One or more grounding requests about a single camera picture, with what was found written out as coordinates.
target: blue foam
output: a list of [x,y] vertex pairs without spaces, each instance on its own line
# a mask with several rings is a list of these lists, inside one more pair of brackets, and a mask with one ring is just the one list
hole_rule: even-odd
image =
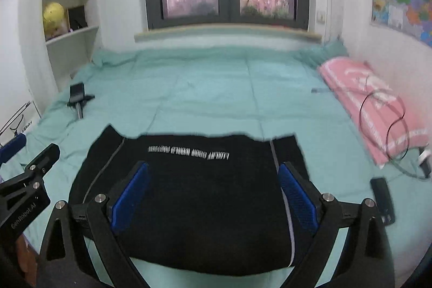
[[112,207],[111,230],[118,235],[132,221],[137,205],[141,202],[150,183],[148,164],[143,163]]
[[7,163],[16,153],[25,147],[27,138],[23,133],[9,141],[3,148],[0,148],[0,166]]
[[301,227],[315,234],[318,230],[318,220],[314,204],[285,164],[279,166],[278,175],[280,187]]

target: black phone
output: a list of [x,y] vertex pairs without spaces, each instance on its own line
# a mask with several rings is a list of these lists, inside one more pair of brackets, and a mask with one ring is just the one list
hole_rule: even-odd
[[386,179],[384,177],[372,178],[371,187],[384,226],[391,225],[396,221],[396,217],[394,215],[392,196],[390,195]]

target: window sill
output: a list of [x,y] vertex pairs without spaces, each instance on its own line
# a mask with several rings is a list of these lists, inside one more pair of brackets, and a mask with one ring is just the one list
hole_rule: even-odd
[[311,43],[321,43],[322,36],[318,33],[307,32],[283,26],[237,24],[237,23],[211,23],[200,25],[185,25],[172,28],[150,30],[134,35],[135,43],[163,39],[166,37],[181,37],[185,35],[265,35],[279,38],[301,38]]

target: metal screw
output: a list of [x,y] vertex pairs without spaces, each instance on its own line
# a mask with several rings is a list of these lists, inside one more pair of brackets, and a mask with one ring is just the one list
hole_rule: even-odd
[[103,203],[105,201],[105,199],[107,199],[107,196],[105,194],[98,194],[95,198],[94,201],[96,203]]
[[60,210],[60,209],[63,209],[63,207],[65,205],[66,205],[66,203],[63,200],[61,200],[61,201],[57,202],[57,204],[55,205],[55,207]]
[[366,204],[366,206],[368,206],[370,208],[373,208],[375,206],[375,202],[369,198],[365,200],[365,204]]
[[330,193],[324,193],[324,194],[323,194],[323,199],[324,199],[326,202],[332,202],[332,201],[334,201],[334,195],[333,195],[333,194],[330,194]]

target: mint green blanket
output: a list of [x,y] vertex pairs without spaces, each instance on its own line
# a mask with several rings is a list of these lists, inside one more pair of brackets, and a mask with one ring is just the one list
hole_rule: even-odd
[[[346,55],[342,44],[294,52],[221,47],[211,49],[146,50],[114,54],[100,52],[75,77],[96,99],[84,109],[84,119],[66,107],[63,92],[49,107],[28,143],[1,169],[8,179],[50,143],[60,146],[60,160],[45,176],[51,205],[26,230],[40,249],[54,204],[68,199],[70,187],[89,147],[108,124],[127,137],[144,133],[244,133],[252,138],[295,134],[311,180],[321,192],[340,201],[361,202],[372,197],[369,181],[385,176],[390,184],[396,223],[387,228],[397,276],[412,271],[432,241],[432,185],[401,175],[394,167],[376,167],[351,119],[316,71],[325,60]],[[419,173],[416,150],[402,166]],[[320,283],[336,267],[346,230],[341,230]],[[89,243],[98,273],[106,272]],[[152,288],[273,288],[291,269],[243,278],[211,276],[134,261]]]

